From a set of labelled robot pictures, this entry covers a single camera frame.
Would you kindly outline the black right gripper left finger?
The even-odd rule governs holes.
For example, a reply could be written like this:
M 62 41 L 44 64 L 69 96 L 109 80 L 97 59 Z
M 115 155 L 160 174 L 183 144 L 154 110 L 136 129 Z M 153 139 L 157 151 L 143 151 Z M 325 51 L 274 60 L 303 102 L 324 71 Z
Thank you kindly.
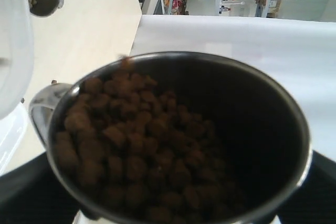
M 79 208 L 45 153 L 1 176 L 1 223 L 72 223 Z

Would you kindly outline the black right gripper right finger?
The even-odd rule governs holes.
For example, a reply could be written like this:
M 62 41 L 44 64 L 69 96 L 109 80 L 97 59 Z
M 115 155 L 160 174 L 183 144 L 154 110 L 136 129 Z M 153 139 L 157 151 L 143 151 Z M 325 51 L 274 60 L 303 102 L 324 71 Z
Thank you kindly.
M 335 162 L 313 152 L 302 186 L 278 211 L 281 223 L 335 224 Z

